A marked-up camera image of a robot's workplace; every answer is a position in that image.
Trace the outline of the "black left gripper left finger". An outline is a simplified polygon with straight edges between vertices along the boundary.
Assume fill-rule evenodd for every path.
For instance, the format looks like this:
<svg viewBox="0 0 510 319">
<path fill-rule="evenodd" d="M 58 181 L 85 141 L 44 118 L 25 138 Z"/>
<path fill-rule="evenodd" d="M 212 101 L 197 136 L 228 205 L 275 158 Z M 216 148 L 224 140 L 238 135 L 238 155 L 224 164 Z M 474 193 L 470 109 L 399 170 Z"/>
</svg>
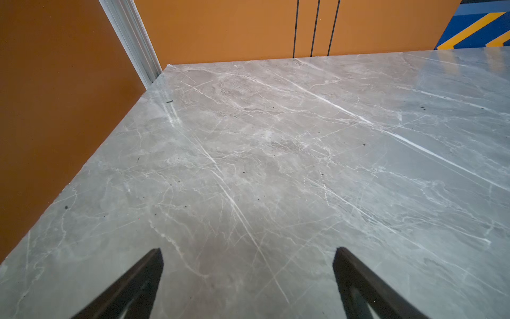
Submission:
<svg viewBox="0 0 510 319">
<path fill-rule="evenodd" d="M 149 318 L 163 272 L 161 249 L 152 249 L 74 318 Z"/>
</svg>

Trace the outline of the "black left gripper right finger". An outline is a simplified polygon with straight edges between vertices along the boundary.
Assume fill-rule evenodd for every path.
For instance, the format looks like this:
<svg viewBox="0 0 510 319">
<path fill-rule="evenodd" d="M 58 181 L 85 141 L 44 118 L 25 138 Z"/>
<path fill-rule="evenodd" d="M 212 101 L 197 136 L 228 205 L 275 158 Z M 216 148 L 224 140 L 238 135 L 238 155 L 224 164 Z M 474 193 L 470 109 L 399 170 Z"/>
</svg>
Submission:
<svg viewBox="0 0 510 319">
<path fill-rule="evenodd" d="M 426 318 L 349 249 L 337 248 L 333 272 L 347 318 Z"/>
</svg>

